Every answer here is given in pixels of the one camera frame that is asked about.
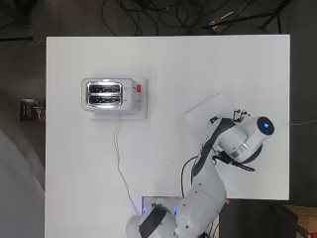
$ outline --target black cable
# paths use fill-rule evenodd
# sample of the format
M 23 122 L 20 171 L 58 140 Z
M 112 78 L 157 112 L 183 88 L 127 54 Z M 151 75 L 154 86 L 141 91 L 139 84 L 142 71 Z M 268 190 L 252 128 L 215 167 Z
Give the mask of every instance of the black cable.
M 143 14 L 145 14 L 146 16 L 148 16 L 155 24 L 156 24 L 156 28 L 157 28 L 157 36 L 159 36 L 159 24 L 158 24 L 158 22 L 156 21 L 156 19 L 154 19 L 149 13 L 147 13 L 146 11 L 143 11 L 143 10 L 134 10 L 134 9 L 128 9 L 128 8 L 126 8 L 125 6 L 123 6 L 122 5 L 122 7 L 123 7 L 123 9 L 125 10 L 125 11 L 127 11 L 127 12 L 139 12 L 139 13 L 143 13 Z
M 225 33 L 229 28 L 232 27 L 232 25 L 236 22 L 236 20 L 240 17 L 240 15 L 251 5 L 252 1 L 245 0 L 245 3 L 246 3 L 245 6 L 241 9 L 239 14 L 235 17 L 234 22 L 229 24 L 229 26 L 224 31 L 222 31 L 222 33 Z
M 232 165 L 235 167 L 238 167 L 242 170 L 248 171 L 248 172 L 254 172 L 255 169 L 251 168 L 251 167 L 247 167 L 239 162 L 236 162 L 235 160 L 233 160 L 231 157 L 229 157 L 225 152 L 221 152 L 219 156 L 213 156 L 212 157 L 213 160 L 219 160 L 227 165 Z
M 103 24 L 106 26 L 106 28 L 112 33 L 113 36 L 117 36 L 112 30 L 111 28 L 108 26 L 108 24 L 106 23 L 105 19 L 104 19 L 104 16 L 103 16 L 103 9 L 105 7 L 105 4 L 106 4 L 106 1 L 107 0 L 104 0 L 103 3 L 102 3 L 102 7 L 101 7 L 101 17 L 102 17 L 102 22 Z
M 211 12 L 206 13 L 206 14 L 204 15 L 204 18 L 207 17 L 207 16 L 210 15 L 210 14 L 213 14 L 213 13 L 219 11 L 219 10 L 222 9 L 224 6 L 226 6 L 228 3 L 229 3 L 229 0 L 227 0 L 226 2 L 224 2 L 224 4 L 222 4 L 221 6 L 219 6 L 219 7 L 216 8 L 216 9 L 212 10 Z
M 180 173 L 180 188 L 181 188 L 181 195 L 182 195 L 182 198 L 185 198 L 185 195 L 184 195 L 184 186 L 183 186 L 183 175 L 184 175 L 184 170 L 186 168 L 186 166 L 188 165 L 189 162 L 193 161 L 197 159 L 197 156 L 195 157 L 192 157 L 190 158 L 182 167 L 181 169 L 181 173 Z
M 167 15 L 169 15 L 169 16 L 172 16 L 172 17 L 175 17 L 175 16 L 172 15 L 171 13 L 169 13 L 169 12 L 160 10 L 160 9 L 158 8 L 158 6 L 157 6 L 154 2 L 151 2 L 151 4 L 153 4 L 153 5 L 155 6 L 155 8 L 149 8 L 149 9 L 154 10 L 154 11 L 157 11 L 157 13 L 158 13 L 158 19 L 160 20 L 160 22 L 161 22 L 162 25 L 164 25 L 164 26 L 167 27 L 167 28 L 179 28 L 179 27 L 181 27 L 181 26 L 171 26 L 171 25 L 168 25 L 167 23 L 165 23 L 165 22 L 162 20 L 160 13 L 165 13 L 165 14 L 167 14 Z
M 135 10 L 137 10 L 137 7 L 135 5 L 134 2 L 132 2 L 132 6 Z M 138 36 L 138 32 L 140 32 L 141 28 L 140 28 L 140 14 L 137 12 L 137 16 L 138 16 L 138 22 L 137 22 L 137 25 L 138 27 L 136 28 L 136 32 L 135 32 L 135 35 L 134 36 Z
M 211 15 L 217 11 L 219 11 L 220 9 L 222 9 L 223 7 L 225 7 L 227 4 L 229 3 L 229 0 L 226 0 L 226 2 L 224 2 L 221 6 L 217 7 L 216 9 L 204 14 L 202 17 L 200 17 L 199 19 L 197 19 L 197 21 L 193 24 L 192 28 L 194 28 L 196 25 L 198 25 L 200 23 L 201 20 L 205 19 L 205 17 L 207 17 L 208 15 Z
M 125 11 L 125 13 L 130 17 L 130 19 L 132 20 L 133 24 L 136 26 L 137 30 L 140 32 L 141 36 L 143 35 L 143 32 L 141 31 L 139 24 L 136 23 L 135 19 L 133 18 L 133 16 L 129 13 L 128 9 L 123 5 L 122 0 L 116 0 L 116 2 L 118 3 L 118 5 Z
M 217 226 L 216 226 L 216 228 L 215 228 L 215 230 L 214 230 L 214 233 L 213 233 L 213 235 L 212 235 L 212 238 L 215 238 L 216 230 L 217 230 L 218 227 L 219 227 L 219 223 L 217 224 Z
M 213 227 L 214 227 L 214 222 L 211 223 L 211 228 L 210 228 L 210 231 L 209 231 L 209 237 L 210 237 L 210 234 L 211 234 L 211 231 L 212 231 Z

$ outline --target white tabletop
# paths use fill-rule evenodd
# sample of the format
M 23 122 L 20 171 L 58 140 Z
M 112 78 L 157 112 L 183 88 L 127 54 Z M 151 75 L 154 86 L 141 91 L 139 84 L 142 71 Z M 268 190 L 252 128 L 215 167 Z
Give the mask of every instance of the white tabletop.
M 288 199 L 288 36 L 48 38 L 47 52 L 47 238 L 123 238 L 133 214 L 117 171 L 116 122 L 90 120 L 81 109 L 85 77 L 149 81 L 148 118 L 123 121 L 119 135 L 121 169 L 139 207 L 145 195 L 180 195 L 181 167 L 202 143 L 183 114 L 219 92 L 275 126 L 250 163 L 256 172 L 217 165 L 228 196 Z

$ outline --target floor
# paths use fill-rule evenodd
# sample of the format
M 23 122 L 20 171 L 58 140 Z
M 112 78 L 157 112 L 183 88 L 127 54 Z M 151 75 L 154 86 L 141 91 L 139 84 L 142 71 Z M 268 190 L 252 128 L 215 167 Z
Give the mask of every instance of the floor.
M 158 7 L 165 7 L 170 4 L 170 1 L 155 0 L 155 3 Z M 205 12 L 212 11 L 225 2 L 224 0 L 195 1 L 205 4 Z M 279 1 L 257 0 L 241 16 L 265 12 L 278 5 Z M 134 7 L 129 0 L 124 2 L 127 7 Z M 6 125 L 10 124 L 12 128 L 19 128 L 22 132 L 21 137 L 12 136 L 12 138 L 24 150 L 28 151 L 34 148 L 42 166 L 45 166 L 45 126 L 22 125 L 19 122 L 20 99 L 46 97 L 46 37 L 113 36 L 103 24 L 101 17 L 102 4 L 103 0 L 39 1 L 30 14 L 31 25 L 29 27 L 12 25 L 0 31 L 0 38 L 29 35 L 34 37 L 32 42 L 0 43 L 0 103 L 3 105 L 1 108 L 6 108 L 5 114 L 8 114 L 8 118 L 10 118 L 7 119 Z M 202 30 L 200 26 L 208 24 L 216 17 L 234 11 L 227 18 L 232 20 L 244 5 L 244 0 L 231 0 L 219 11 L 210 14 L 201 21 L 194 28 L 193 35 L 215 35 L 210 30 Z M 317 110 L 313 109 L 313 103 L 317 100 L 317 93 L 315 93 L 317 87 L 317 71 L 315 69 L 317 33 L 314 31 L 317 20 L 314 19 L 315 9 L 317 9 L 317 2 L 314 0 L 292 0 L 291 4 L 281 14 L 282 30 L 285 34 L 291 35 L 290 118 L 294 123 L 317 119 Z M 156 11 L 149 11 L 149 14 L 157 21 L 159 20 Z M 137 14 L 132 13 L 132 15 L 137 21 Z M 180 9 L 179 16 L 184 18 L 185 15 L 186 13 Z M 162 17 L 166 24 L 177 24 L 173 17 L 168 15 Z M 117 36 L 140 34 L 140 32 L 136 34 L 136 26 L 114 0 L 105 2 L 104 18 L 107 25 Z M 140 14 L 140 18 L 140 28 L 143 34 L 145 36 L 155 36 L 155 23 L 145 14 Z M 189 11 L 188 22 L 195 21 L 195 18 L 195 11 Z M 250 24 L 261 25 L 264 21 L 265 19 L 253 20 Z M 267 31 L 269 34 L 277 34 L 276 21 L 273 21 L 267 27 Z M 158 24 L 158 33 L 160 36 L 188 34 L 179 30 L 179 28 L 167 28 L 162 24 Z M 255 29 L 233 25 L 226 31 L 225 35 L 262 33 Z M 315 141 L 317 141 L 316 124 L 292 126 L 290 132 L 291 186 L 288 203 L 317 206 L 317 190 L 315 188 L 317 161 L 314 150 Z M 220 229 L 221 237 L 232 237 L 233 234 L 235 234 L 235 237 L 256 237 L 253 232 L 246 233 L 243 229 L 239 230 L 239 227 L 232 224 L 235 223 L 235 220 L 243 219 L 246 215 L 252 216 L 254 220 L 258 218 L 259 221 L 262 221 L 261 218 L 265 217 L 266 210 L 259 208 L 259 206 L 260 204 L 254 201 L 237 200 L 230 205 L 230 208 L 226 207 L 221 219 L 227 221 L 228 227 L 224 225 Z M 244 212 L 241 207 L 255 212 Z

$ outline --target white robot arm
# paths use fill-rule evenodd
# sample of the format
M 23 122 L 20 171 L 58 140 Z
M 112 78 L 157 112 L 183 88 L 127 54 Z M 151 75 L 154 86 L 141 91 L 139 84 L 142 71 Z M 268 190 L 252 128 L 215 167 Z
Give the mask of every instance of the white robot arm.
M 214 221 L 227 198 L 213 166 L 216 150 L 222 150 L 227 164 L 248 163 L 259 155 L 264 140 L 274 132 L 273 124 L 266 117 L 246 116 L 238 124 L 229 118 L 217 121 L 216 130 L 207 137 L 195 161 L 192 188 L 181 201 L 177 214 L 163 205 L 154 206 L 143 216 L 129 220 L 128 238 L 198 238 Z

